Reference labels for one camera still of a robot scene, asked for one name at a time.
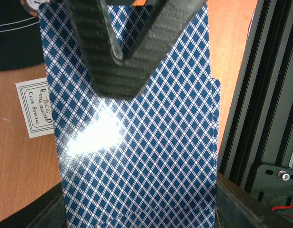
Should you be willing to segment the single brown chip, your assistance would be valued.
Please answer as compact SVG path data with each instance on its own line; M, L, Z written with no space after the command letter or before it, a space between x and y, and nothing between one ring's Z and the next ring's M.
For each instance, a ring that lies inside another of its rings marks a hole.
M20 0L20 3L24 10L34 16L38 17L38 10L42 3L49 3L50 0Z

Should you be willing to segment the blue-backed card deck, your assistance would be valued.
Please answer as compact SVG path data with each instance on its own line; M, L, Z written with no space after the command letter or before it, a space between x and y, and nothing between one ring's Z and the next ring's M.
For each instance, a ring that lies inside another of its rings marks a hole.
M68 228L212 228L220 82L203 6L129 100L96 95L62 3L39 8Z

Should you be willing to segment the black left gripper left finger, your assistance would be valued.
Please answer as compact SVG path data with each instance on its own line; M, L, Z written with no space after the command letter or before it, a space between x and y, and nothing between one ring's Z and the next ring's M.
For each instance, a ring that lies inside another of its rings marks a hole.
M0 222L0 228L64 228L66 211L62 184Z

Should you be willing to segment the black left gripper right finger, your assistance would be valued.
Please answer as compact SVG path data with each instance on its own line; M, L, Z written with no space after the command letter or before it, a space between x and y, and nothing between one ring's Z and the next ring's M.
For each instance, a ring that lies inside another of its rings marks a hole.
M293 228L293 222L270 210L222 174L217 175L216 228Z

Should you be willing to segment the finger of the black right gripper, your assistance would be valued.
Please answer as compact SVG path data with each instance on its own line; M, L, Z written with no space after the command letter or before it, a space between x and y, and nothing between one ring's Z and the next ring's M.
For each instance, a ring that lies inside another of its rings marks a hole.
M94 0L93 4L106 51L89 68L93 87L103 97L132 99L205 1L158 0L128 56L118 44L106 2Z
M121 64L124 54L116 39L104 0L65 0L70 23L87 63L97 51L107 62Z

